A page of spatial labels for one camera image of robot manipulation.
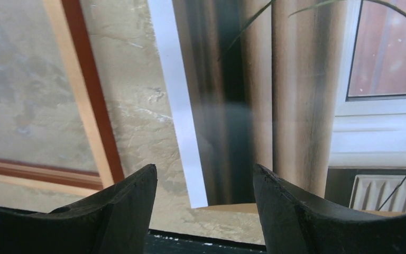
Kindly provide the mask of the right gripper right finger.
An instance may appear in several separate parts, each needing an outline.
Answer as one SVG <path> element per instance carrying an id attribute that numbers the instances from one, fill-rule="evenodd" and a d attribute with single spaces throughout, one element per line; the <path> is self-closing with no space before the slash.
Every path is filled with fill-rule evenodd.
<path id="1" fill-rule="evenodd" d="M 406 214 L 338 205 L 259 164 L 253 186 L 268 253 L 406 253 Z"/>

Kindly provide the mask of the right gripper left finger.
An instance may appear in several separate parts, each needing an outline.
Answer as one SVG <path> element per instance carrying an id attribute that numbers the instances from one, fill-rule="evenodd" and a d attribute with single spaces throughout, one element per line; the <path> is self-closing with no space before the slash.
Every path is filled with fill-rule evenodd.
<path id="1" fill-rule="evenodd" d="M 143 253 L 157 182 L 148 164 L 49 213 L 0 206 L 0 253 Z"/>

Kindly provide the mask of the photo print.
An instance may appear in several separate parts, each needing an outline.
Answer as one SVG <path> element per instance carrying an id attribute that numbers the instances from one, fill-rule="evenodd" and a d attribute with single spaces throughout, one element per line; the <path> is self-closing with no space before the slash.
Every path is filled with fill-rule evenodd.
<path id="1" fill-rule="evenodd" d="M 406 1 L 149 1 L 192 208 L 246 212 L 260 164 L 406 211 Z"/>

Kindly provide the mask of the clear acrylic sheet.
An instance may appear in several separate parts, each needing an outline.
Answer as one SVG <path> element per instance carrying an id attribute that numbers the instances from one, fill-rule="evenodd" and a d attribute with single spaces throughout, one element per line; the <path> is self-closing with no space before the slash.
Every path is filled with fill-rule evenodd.
<path id="1" fill-rule="evenodd" d="M 0 1 L 0 159 L 97 171 L 42 1 Z"/>

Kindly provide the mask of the orange wooden picture frame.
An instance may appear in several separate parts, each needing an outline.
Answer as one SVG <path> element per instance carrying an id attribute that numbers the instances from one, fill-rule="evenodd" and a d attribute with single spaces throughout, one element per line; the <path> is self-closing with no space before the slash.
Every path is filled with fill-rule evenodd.
<path id="1" fill-rule="evenodd" d="M 124 178 L 79 1 L 42 1 L 77 103 L 96 172 L 0 159 L 0 182 L 88 196 Z"/>

